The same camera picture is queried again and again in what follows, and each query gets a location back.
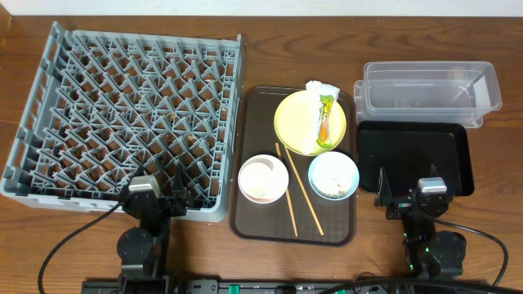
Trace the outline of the light blue bowl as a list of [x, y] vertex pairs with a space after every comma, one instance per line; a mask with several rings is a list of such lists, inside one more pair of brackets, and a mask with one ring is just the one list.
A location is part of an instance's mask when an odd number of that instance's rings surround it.
[[355, 162], [341, 152], [329, 151], [315, 157], [308, 169], [311, 188], [321, 197], [341, 201], [352, 196], [360, 183]]

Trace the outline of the green orange snack wrapper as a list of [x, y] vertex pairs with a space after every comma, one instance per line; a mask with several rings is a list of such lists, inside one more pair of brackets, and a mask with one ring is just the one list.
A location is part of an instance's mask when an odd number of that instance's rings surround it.
[[316, 143], [322, 148], [330, 148], [332, 141], [329, 134], [329, 117], [331, 114], [334, 98], [331, 95], [320, 95], [320, 120]]

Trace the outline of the pink white bowl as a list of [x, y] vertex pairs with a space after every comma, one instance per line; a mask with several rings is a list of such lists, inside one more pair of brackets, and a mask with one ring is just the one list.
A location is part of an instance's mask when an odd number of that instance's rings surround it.
[[257, 204], [273, 203], [285, 195], [289, 174], [283, 162], [268, 154], [251, 157], [237, 176], [241, 194]]

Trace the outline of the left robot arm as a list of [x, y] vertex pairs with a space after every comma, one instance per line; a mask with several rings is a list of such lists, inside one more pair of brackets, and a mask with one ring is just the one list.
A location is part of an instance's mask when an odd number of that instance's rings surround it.
[[194, 197], [183, 183], [184, 168], [168, 182], [168, 196], [161, 194], [155, 176], [146, 176], [139, 167], [122, 188], [119, 201], [123, 211], [139, 220], [139, 225], [124, 232], [117, 242], [122, 275], [129, 279], [158, 278], [165, 273], [171, 219], [185, 216]]

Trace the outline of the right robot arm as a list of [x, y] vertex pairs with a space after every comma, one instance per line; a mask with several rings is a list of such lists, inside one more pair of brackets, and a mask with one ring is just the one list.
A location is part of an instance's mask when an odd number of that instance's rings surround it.
[[391, 191], [386, 169], [379, 170], [376, 207], [386, 209], [388, 220], [400, 220], [404, 230], [406, 261], [419, 278], [455, 278], [463, 273], [467, 241], [458, 232], [436, 229], [453, 195], [437, 176], [421, 178], [405, 195]]

